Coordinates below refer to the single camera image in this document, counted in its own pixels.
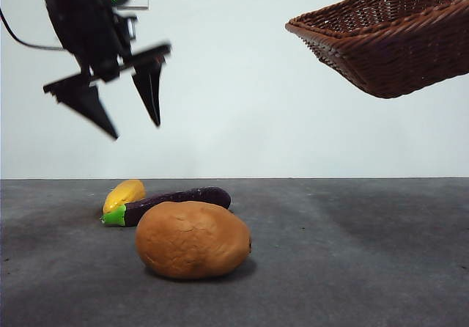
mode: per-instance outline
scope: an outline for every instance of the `wicker basket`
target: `wicker basket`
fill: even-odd
[[[469,73],[469,0],[346,0],[286,28],[379,98]]]

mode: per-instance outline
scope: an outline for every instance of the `gray floor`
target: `gray floor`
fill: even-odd
[[[220,279],[146,270],[98,220],[115,180],[1,182],[2,326],[469,326],[469,179],[217,185],[253,251]]]

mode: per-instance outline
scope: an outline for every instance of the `white backdrop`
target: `white backdrop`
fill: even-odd
[[[395,100],[355,88],[284,28],[341,0],[149,0],[135,48],[170,40],[156,129],[129,73],[101,84],[113,142],[44,95],[78,72],[1,29],[1,176],[439,177],[469,175],[469,76]],[[43,0],[1,0],[15,33],[58,45]]]

